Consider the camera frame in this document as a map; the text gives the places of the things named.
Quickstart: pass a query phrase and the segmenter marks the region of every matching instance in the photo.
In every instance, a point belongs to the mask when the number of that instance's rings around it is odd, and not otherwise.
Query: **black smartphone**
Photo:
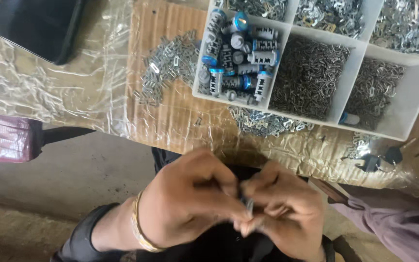
[[[0,37],[56,65],[67,63],[87,0],[0,0]]]

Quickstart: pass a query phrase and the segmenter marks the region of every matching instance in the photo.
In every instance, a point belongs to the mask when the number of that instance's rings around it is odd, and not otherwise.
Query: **blue cap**
[[[230,76],[230,75],[235,75],[236,74],[236,71],[235,70],[229,70],[229,71],[225,71],[224,72],[224,75],[228,75],[228,76]]]
[[[246,31],[248,29],[248,16],[244,11],[239,11],[234,16],[234,24],[239,31]]]
[[[216,66],[218,64],[218,60],[216,58],[207,55],[201,57],[201,61],[210,66]]]
[[[215,8],[215,9],[212,10],[212,12],[220,13],[223,16],[224,20],[227,20],[227,15],[226,15],[226,13],[224,13],[224,11],[222,9]]]
[[[243,76],[243,90],[247,90],[251,87],[251,77],[247,74],[242,75]]]
[[[272,73],[268,72],[268,71],[259,71],[258,74],[265,74],[265,75],[268,75],[268,76],[272,77]]]
[[[219,67],[212,67],[210,68],[209,72],[210,73],[224,73],[224,68],[219,68]]]
[[[274,64],[274,66],[276,66],[280,60],[281,60],[281,53],[279,52],[279,50],[276,50],[276,63]]]
[[[339,123],[344,123],[348,117],[348,114],[346,112],[342,113],[342,116],[340,116]]]

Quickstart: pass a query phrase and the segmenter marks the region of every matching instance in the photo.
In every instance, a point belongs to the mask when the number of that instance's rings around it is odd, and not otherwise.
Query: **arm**
[[[138,227],[157,248],[191,242],[221,221],[250,220],[236,195],[235,175],[209,150],[196,150],[166,165],[146,187]],[[142,248],[131,223],[134,200],[91,212],[52,260],[119,261],[120,251]]]

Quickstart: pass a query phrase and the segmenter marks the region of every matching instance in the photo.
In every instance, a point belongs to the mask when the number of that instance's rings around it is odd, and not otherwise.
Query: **plastic wrap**
[[[56,66],[0,38],[0,114],[127,137],[131,0],[89,1],[71,61]]]
[[[86,8],[77,54],[65,66],[0,39],[0,114],[88,127],[178,153],[207,146],[228,163],[259,166],[276,159],[299,175],[419,196],[419,117],[410,135],[418,140],[404,151],[404,161],[392,172],[364,173],[341,160],[352,146],[351,131],[316,126],[278,138],[243,134],[226,104],[193,97],[180,80],[163,91],[158,107],[141,105],[133,92],[142,90],[143,58],[162,35],[172,39],[197,29],[201,38],[208,1],[99,0],[93,6]],[[399,144],[374,140],[371,152]]]

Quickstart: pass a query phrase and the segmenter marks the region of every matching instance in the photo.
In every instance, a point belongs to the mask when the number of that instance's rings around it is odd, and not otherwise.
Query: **bracelet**
[[[140,223],[138,222],[138,202],[140,201],[140,198],[142,197],[143,191],[141,191],[137,198],[134,200],[134,203],[132,204],[132,231],[134,232],[135,238],[138,240],[142,248],[144,248],[146,251],[149,252],[162,252],[165,250],[165,248],[160,248],[151,243],[142,232],[142,229],[140,228]]]

